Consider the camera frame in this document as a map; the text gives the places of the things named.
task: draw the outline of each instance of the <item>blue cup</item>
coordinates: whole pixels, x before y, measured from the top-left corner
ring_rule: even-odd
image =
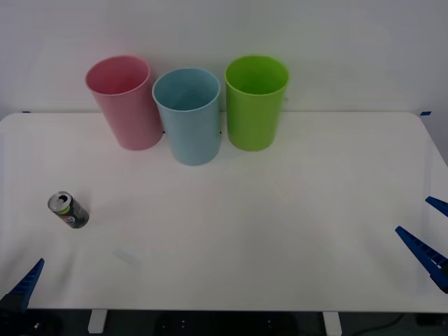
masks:
[[[153,97],[159,108],[174,158],[185,165],[203,165],[218,154],[221,119],[220,85],[211,72],[182,68],[156,80]]]

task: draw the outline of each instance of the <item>white table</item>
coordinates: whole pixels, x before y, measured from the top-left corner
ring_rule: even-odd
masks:
[[[448,256],[448,168],[409,113],[284,113],[274,144],[201,167],[132,152],[103,116],[16,114],[4,140],[0,290],[45,259],[34,308],[448,312],[394,232]],[[70,192],[73,230],[47,209]]]

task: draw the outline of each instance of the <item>plastic cup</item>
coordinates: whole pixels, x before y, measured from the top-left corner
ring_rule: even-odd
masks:
[[[147,149],[163,135],[149,76],[149,66],[142,59],[117,56],[97,63],[85,77],[87,87],[123,148]]]
[[[287,68],[269,56],[245,56],[229,65],[227,131],[235,147],[259,151],[272,144],[288,79]]]
[[[219,92],[218,79],[203,69],[177,69],[154,83],[153,97],[171,152],[180,163],[203,165],[218,154]]]

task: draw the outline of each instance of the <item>black cable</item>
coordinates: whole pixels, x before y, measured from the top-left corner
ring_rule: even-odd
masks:
[[[398,322],[401,321],[401,319],[405,316],[404,313],[399,314],[393,321],[384,324],[384,325],[378,325],[377,327],[372,327],[372,328],[366,328],[366,329],[362,329],[359,330],[357,332],[355,332],[354,334],[351,334],[351,336],[360,336],[362,334],[365,333],[370,333],[371,331],[377,331],[377,330],[383,330],[383,329],[387,329],[391,326],[394,326],[395,324],[397,324]]]

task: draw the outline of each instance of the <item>can lid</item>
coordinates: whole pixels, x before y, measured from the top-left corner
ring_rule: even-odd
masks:
[[[65,210],[71,202],[71,195],[67,191],[59,191],[48,200],[48,208],[53,212]]]

